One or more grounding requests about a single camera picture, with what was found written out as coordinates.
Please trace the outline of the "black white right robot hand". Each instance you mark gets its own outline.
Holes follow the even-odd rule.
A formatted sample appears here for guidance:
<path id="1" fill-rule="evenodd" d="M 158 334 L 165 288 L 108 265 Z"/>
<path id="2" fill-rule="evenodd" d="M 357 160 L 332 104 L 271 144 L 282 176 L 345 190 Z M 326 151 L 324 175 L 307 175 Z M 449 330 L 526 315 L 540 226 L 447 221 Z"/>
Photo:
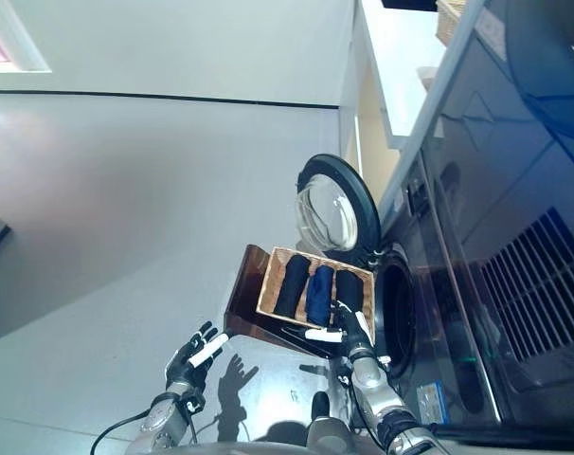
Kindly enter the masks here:
<path id="1" fill-rule="evenodd" d="M 339 344 L 344 356 L 350 361 L 375 356 L 367 320 L 361 311 L 353 311 L 344 302 L 337 300 L 334 306 L 334 322 L 336 325 L 332 328 L 306 329 L 304 338 Z"/>

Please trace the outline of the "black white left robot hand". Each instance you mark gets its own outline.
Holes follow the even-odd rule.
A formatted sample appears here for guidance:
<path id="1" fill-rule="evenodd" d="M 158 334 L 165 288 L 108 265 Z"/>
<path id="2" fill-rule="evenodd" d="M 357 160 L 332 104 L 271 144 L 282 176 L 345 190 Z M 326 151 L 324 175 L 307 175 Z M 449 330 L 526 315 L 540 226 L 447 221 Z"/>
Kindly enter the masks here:
<path id="1" fill-rule="evenodd" d="M 230 337 L 229 332 L 220 333 L 211 321 L 206 321 L 168 362 L 165 368 L 166 388 L 180 383 L 202 390 L 214 359 Z"/>

